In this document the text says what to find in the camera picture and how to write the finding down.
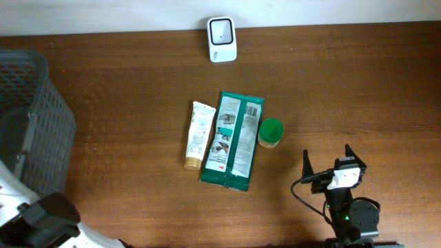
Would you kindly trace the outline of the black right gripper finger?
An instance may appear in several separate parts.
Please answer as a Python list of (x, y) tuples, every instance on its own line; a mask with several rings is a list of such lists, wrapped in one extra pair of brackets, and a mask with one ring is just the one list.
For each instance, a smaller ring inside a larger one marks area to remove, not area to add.
[(349, 144), (345, 145), (345, 155), (346, 157), (354, 157), (356, 163), (359, 165), (361, 172), (366, 172), (367, 165), (355, 154), (355, 152), (351, 149)]
[(302, 184), (310, 183), (311, 177), (314, 175), (314, 171), (309, 160), (308, 151), (306, 149), (304, 149), (302, 153), (302, 162), (302, 177), (300, 182)]

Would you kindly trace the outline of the green wipes packet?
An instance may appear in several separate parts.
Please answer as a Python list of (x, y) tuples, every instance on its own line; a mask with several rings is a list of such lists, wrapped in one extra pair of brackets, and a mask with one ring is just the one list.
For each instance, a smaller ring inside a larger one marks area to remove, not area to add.
[(222, 92), (201, 181), (246, 192), (265, 100)]

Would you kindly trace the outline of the white cream tube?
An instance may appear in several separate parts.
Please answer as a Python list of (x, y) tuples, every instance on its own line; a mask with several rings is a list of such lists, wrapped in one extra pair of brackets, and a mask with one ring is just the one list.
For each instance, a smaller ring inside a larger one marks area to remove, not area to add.
[(185, 153), (185, 169), (199, 170), (201, 168), (215, 113), (215, 108), (197, 101), (193, 102)]

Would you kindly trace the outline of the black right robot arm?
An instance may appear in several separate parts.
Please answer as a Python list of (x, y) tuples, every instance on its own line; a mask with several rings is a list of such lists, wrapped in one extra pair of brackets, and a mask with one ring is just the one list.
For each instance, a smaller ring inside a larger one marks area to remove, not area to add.
[[(337, 158), (334, 166), (323, 172), (313, 171), (307, 150), (302, 152), (302, 176), (291, 187), (291, 194), (304, 206), (322, 216), (331, 226), (335, 238), (328, 238), (324, 247), (402, 247), (396, 242), (376, 243), (379, 236), (380, 203), (366, 197), (354, 198), (351, 190), (362, 182), (367, 165), (349, 145), (345, 156)], [(312, 194), (324, 194), (322, 209), (316, 209), (299, 197), (294, 187), (310, 184)]]

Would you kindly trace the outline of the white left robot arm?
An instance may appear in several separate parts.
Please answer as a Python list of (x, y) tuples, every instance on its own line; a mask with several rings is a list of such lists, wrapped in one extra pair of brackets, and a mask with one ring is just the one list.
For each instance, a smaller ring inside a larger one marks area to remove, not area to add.
[(1, 246), (32, 248), (129, 248), (84, 225), (64, 194), (39, 197), (1, 164)]

